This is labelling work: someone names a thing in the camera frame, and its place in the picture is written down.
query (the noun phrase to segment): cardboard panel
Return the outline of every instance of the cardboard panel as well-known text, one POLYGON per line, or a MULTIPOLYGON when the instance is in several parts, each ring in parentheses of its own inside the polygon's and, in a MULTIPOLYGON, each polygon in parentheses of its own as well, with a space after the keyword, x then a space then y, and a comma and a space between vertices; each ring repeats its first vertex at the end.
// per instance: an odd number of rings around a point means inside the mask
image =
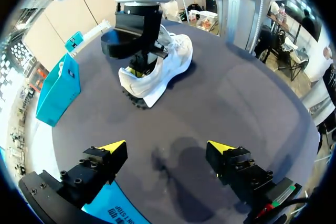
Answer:
POLYGON ((84 0, 88 5, 97 23, 104 19, 108 20, 111 26, 116 24, 115 11, 117 3, 114 0, 84 0))
POLYGON ((84 0, 53 1, 44 13, 63 42, 77 31, 85 34, 97 25, 84 0))
POLYGON ((63 41, 57 35, 45 13, 42 13, 34 22, 23 42, 48 71, 51 71, 66 53, 63 41))

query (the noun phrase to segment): person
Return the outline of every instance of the person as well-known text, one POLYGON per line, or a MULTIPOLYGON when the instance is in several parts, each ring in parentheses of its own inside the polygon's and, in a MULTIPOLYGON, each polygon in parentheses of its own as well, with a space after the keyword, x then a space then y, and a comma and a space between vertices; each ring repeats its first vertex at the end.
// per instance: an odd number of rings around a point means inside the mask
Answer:
POLYGON ((316 36, 315 24, 310 18, 309 11, 305 9, 303 10, 303 12, 305 14, 305 17, 302 19, 301 24, 304 27, 304 29, 306 29, 307 32, 309 32, 310 35, 315 38, 316 36))
MULTIPOLYGON (((322 79, 323 79, 324 85, 325 85, 325 87, 328 91, 328 94, 330 96, 330 100, 336 106, 336 67, 335 67, 335 65, 332 61, 332 52, 331 52, 331 49, 329 47, 325 47, 323 49, 323 56, 330 64, 329 64, 328 69, 325 71, 322 79)), ((326 120, 324 120, 322 123, 320 123, 317 126, 318 132, 320 134, 320 142, 319 142, 318 152, 322 147, 322 136, 327 133, 327 127, 326 127, 326 123, 325 123, 326 120)))
MULTIPOLYGON (((268 16, 273 14, 277 18, 279 15, 279 10, 280 10, 279 5, 275 1, 273 1, 269 8, 268 16)), ((287 16, 286 14, 284 14, 284 20, 282 22, 285 24, 286 21, 287 21, 287 16)), ((259 42, 254 49, 254 52, 257 58, 260 58, 260 55, 262 54, 262 52, 272 47, 275 43, 276 35, 272 33, 271 29, 272 29, 272 20, 266 17, 263 25, 260 28, 259 42)), ((268 56, 269 54, 267 54, 266 57, 263 59, 262 61, 263 63, 266 63, 268 56)))

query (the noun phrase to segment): round tabletop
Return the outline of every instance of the round tabletop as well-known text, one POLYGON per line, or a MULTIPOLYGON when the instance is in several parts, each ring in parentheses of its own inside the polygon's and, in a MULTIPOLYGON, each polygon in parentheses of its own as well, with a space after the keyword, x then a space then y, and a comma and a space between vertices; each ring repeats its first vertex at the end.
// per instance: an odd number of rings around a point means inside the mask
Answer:
POLYGON ((151 223, 242 223, 249 213, 205 160, 208 140, 251 151, 256 163, 304 185, 319 137, 292 90, 248 52, 200 29, 163 21, 186 34, 193 61, 150 110, 122 93, 100 36, 76 55, 81 93, 52 129, 58 167, 68 170, 89 146, 126 140, 128 160, 116 181, 151 223))

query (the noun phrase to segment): bolt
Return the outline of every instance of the bolt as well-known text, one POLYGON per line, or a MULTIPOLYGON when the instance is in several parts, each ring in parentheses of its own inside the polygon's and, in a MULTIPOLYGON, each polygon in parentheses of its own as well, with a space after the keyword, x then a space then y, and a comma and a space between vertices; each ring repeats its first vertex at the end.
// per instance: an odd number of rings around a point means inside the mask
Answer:
POLYGON ((82 179, 81 178, 76 178, 73 182, 75 184, 81 184, 82 183, 82 179))
POLYGON ((37 194, 37 190, 36 189, 32 189, 32 190, 30 190, 30 193, 31 193, 31 195, 35 195, 35 194, 37 194))
POLYGON ((61 170, 60 174, 61 174, 61 179, 63 179, 65 176, 67 176, 68 173, 65 170, 61 170))
POLYGON ((243 166, 242 166, 241 164, 238 164, 238 165, 236 165, 235 169, 236 169, 236 170, 239 170, 239 169, 242 169, 242 167, 243 167, 243 166))
POLYGON ((251 181, 251 185, 255 186, 255 185, 258 185, 259 184, 259 181, 255 178, 252 179, 251 181))
POLYGON ((47 187, 46 183, 43 182, 43 183, 40 184, 40 188, 41 188, 41 189, 44 189, 44 188, 46 188, 46 187, 47 187))

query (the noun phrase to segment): white sneaker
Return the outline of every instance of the white sneaker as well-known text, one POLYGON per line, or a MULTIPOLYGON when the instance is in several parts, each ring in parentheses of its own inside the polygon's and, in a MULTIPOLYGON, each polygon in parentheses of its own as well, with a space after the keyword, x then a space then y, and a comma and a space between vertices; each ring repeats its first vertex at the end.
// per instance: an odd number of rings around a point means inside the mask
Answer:
POLYGON ((134 97, 143 98, 148 107, 155 104, 174 76, 188 69, 193 55, 192 42, 187 35, 169 34, 162 25, 158 41, 165 46, 168 56, 165 59, 158 57, 149 75, 138 78, 129 67, 119 69, 121 86, 134 97))

